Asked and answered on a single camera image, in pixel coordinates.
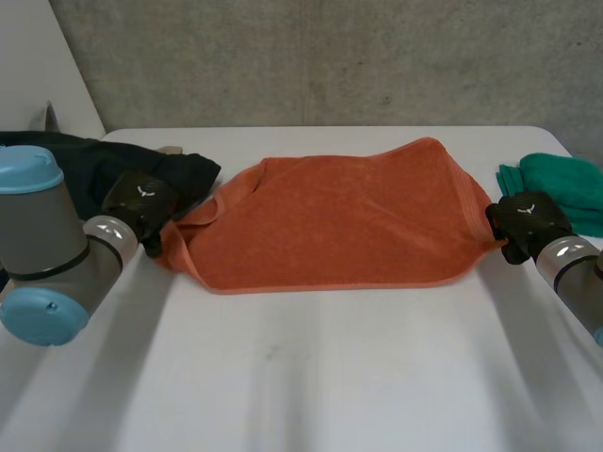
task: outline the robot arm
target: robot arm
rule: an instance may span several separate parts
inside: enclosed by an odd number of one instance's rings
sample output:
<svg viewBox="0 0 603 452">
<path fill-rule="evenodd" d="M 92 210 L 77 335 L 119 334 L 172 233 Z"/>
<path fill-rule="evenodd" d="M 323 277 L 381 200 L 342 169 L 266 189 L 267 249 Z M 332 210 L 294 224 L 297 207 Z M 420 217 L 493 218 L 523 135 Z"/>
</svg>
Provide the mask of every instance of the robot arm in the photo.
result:
<svg viewBox="0 0 603 452">
<path fill-rule="evenodd" d="M 2 149 L 0 261 L 14 284 L 0 305 L 4 326 L 38 346 L 73 340 L 139 243 L 160 252 L 159 232 L 178 201 L 163 181 L 126 172 L 106 196 L 103 215 L 82 225 L 50 152 Z"/>
<path fill-rule="evenodd" d="M 545 281 L 603 347 L 603 253 L 575 235 L 559 206 L 541 192 L 503 197 L 486 209 L 502 253 L 519 265 L 530 257 Z"/>
</svg>

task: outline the terry cloth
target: terry cloth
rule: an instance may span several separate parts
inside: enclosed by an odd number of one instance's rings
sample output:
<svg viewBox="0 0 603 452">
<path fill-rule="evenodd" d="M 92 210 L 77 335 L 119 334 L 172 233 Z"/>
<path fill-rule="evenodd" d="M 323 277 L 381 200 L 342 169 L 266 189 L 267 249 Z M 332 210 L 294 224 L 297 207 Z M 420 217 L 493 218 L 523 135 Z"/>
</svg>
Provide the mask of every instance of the terry cloth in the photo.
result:
<svg viewBox="0 0 603 452">
<path fill-rule="evenodd" d="M 175 218 L 207 197 L 220 172 L 218 164 L 197 154 L 165 155 L 132 144 L 60 133 L 0 132 L 0 146 L 23 144 L 42 146 L 53 153 L 65 175 L 75 211 L 83 220 L 102 213 L 106 194 L 125 171 L 142 171 L 175 188 L 181 196 Z M 0 270 L 0 289 L 6 277 Z"/>
<path fill-rule="evenodd" d="M 577 234 L 603 237 L 603 174 L 586 160 L 532 153 L 519 167 L 501 165 L 497 181 L 503 195 L 544 191 L 567 215 Z"/>
<path fill-rule="evenodd" d="M 267 158 L 162 232 L 160 262 L 222 294 L 431 287 L 499 244 L 433 138 L 371 157 Z"/>
</svg>

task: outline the orange towel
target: orange towel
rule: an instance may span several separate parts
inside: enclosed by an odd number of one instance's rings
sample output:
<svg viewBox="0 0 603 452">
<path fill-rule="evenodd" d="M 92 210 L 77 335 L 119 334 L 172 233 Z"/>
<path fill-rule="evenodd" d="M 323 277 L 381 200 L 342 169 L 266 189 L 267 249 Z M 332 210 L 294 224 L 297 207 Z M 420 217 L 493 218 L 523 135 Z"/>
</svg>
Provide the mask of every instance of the orange towel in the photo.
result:
<svg viewBox="0 0 603 452">
<path fill-rule="evenodd" d="M 489 203 L 433 138 L 371 157 L 267 158 L 166 226 L 160 262 L 221 294 L 431 287 L 499 246 Z"/>
</svg>

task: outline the green towel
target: green towel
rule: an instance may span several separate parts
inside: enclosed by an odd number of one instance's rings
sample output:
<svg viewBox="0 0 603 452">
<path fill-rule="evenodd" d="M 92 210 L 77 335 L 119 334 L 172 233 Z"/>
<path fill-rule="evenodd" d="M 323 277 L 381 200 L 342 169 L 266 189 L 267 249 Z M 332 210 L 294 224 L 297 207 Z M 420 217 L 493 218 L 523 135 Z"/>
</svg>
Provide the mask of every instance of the green towel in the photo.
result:
<svg viewBox="0 0 603 452">
<path fill-rule="evenodd" d="M 502 194 L 544 191 L 572 222 L 577 234 L 603 237 L 603 174 L 578 158 L 532 153 L 519 167 L 501 165 L 497 181 Z"/>
</svg>

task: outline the table surface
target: table surface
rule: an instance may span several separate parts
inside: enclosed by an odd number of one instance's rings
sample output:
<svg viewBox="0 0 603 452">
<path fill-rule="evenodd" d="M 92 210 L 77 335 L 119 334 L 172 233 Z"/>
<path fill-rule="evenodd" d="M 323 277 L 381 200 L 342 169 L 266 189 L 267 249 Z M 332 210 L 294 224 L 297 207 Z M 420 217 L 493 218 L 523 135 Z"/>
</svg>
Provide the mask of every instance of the table surface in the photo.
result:
<svg viewBox="0 0 603 452">
<path fill-rule="evenodd" d="M 533 127 L 120 130 L 223 166 L 442 141 L 497 200 L 495 172 L 567 155 Z M 603 242 L 596 240 L 598 247 Z M 535 271 L 497 252 L 419 290 L 206 292 L 140 253 L 78 338 L 0 331 L 0 450 L 600 451 L 603 351 Z"/>
</svg>

